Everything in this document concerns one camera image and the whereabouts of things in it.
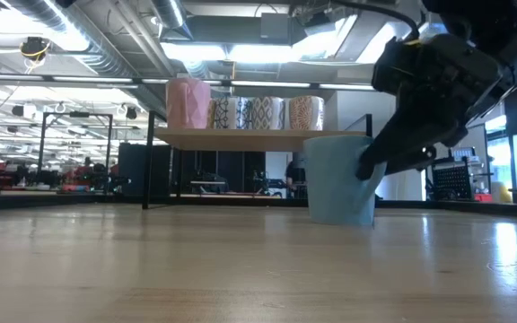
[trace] wooden shelf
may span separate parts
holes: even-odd
[[[330,135],[360,135],[361,131],[231,130],[158,128],[154,136],[185,151],[300,152],[302,142]]]

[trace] yellow object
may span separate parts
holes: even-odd
[[[512,193],[502,182],[492,182],[492,200],[495,203],[512,203]]]

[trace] wooden table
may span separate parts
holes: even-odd
[[[0,211],[0,322],[517,323],[517,219],[87,204]]]
[[[302,143],[331,135],[365,135],[360,131],[232,130],[156,128],[154,136],[185,151],[301,152]]]

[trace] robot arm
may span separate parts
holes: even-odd
[[[427,41],[391,40],[372,85],[397,97],[394,116],[361,157],[360,179],[388,162],[387,174],[422,169],[434,144],[448,147],[517,89],[517,0],[423,0],[450,34]]]

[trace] equipment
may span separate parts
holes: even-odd
[[[423,0],[441,15],[450,34],[421,41],[416,24],[384,8],[337,1],[386,13],[412,32],[392,39],[374,67],[372,86],[397,97],[394,116],[363,153],[356,175],[368,179],[374,165],[388,162],[387,174],[423,169],[436,158],[434,144],[448,147],[517,90],[517,0]]]

